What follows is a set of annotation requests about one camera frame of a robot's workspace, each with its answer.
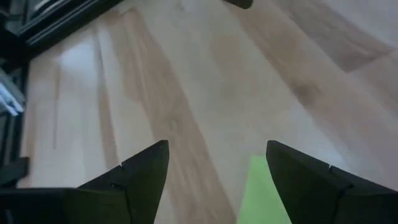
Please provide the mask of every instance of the black plastic part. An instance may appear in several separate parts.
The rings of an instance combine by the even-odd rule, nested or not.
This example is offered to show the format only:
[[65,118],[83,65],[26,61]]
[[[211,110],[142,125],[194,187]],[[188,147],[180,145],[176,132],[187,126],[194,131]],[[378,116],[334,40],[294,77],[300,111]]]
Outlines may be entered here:
[[0,169],[0,187],[8,187],[28,174],[29,158],[21,157],[18,160]]
[[268,142],[266,157],[293,224],[398,223],[398,192],[277,141]]
[[330,178],[329,165],[277,141],[266,152],[272,180],[292,223],[331,224],[348,182]]
[[225,0],[235,6],[241,7],[242,9],[249,9],[253,5],[253,0]]
[[77,189],[1,189],[0,223],[153,223],[168,164],[159,141]]
[[11,122],[9,114],[3,117],[3,119],[4,119],[4,124],[2,126],[3,132],[1,135],[1,143],[0,143],[0,167],[3,167],[6,164],[6,149],[9,139],[9,130]]
[[0,58],[7,61],[7,65],[3,66],[6,72],[11,71],[10,67],[17,68],[28,61],[28,46],[17,35],[8,30],[0,29],[0,43]]

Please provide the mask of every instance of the hardwood floor plank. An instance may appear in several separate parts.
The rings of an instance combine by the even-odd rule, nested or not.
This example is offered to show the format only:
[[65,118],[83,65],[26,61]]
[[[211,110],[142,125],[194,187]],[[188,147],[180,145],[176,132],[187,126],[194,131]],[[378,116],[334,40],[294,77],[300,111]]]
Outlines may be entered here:
[[57,56],[60,49],[53,47],[30,65],[28,100],[24,120],[21,156],[30,157],[29,176],[18,182],[19,187],[49,186],[46,164],[55,164],[51,158],[54,150],[56,120],[56,95],[59,65]]
[[366,33],[398,48],[398,1],[321,0]]
[[365,82],[365,85],[382,104],[393,114],[398,115],[398,51],[380,58],[352,74]]
[[93,28],[93,44],[95,51],[96,71],[98,74],[98,112],[99,125],[101,131],[101,140],[104,149],[104,158],[107,169],[112,169],[120,164],[118,158],[118,149],[114,137],[114,128],[111,117],[111,108],[109,104],[108,90],[106,89],[106,80],[103,67],[103,58],[101,54],[101,44],[98,39],[98,33]]
[[291,91],[358,174],[397,189],[396,120],[341,71],[274,3],[229,7]]
[[154,223],[155,224],[178,223],[177,218],[175,216],[173,203],[170,198],[170,193],[168,190],[163,190],[162,198],[159,203],[159,208],[157,210],[157,215]]
[[89,181],[112,167],[107,167],[101,133],[98,88],[99,71],[95,54],[93,32],[87,27],[67,41],[60,56],[61,81],[58,102],[57,147],[81,155],[85,178]]
[[273,0],[344,71],[350,72],[393,51],[321,0]]
[[250,158],[264,154],[268,140],[347,169],[223,3],[162,0],[137,8],[175,70],[235,213]]
[[[93,28],[99,43],[108,92],[111,123],[119,161],[124,161],[152,145],[155,139],[141,105],[134,75],[132,53],[122,20],[112,11],[100,17]],[[117,53],[113,42],[119,44]]]
[[103,52],[109,54],[113,51],[115,54],[113,59],[104,60],[104,67],[106,70],[115,63],[121,68],[123,85],[129,87],[124,95],[129,95],[142,106],[155,140],[168,139],[170,142],[167,190],[178,221],[234,222],[233,211],[206,144],[167,58],[137,12],[129,11],[123,18],[121,21],[110,14],[104,20],[109,28],[106,35],[111,45],[105,43],[109,39],[105,40],[103,34],[101,44],[108,45]]

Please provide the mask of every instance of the green sponge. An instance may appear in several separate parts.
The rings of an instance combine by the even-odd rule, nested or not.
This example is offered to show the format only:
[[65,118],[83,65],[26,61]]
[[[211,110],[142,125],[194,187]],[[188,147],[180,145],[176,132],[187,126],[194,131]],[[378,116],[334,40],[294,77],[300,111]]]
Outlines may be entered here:
[[264,156],[253,156],[238,224],[291,224]]

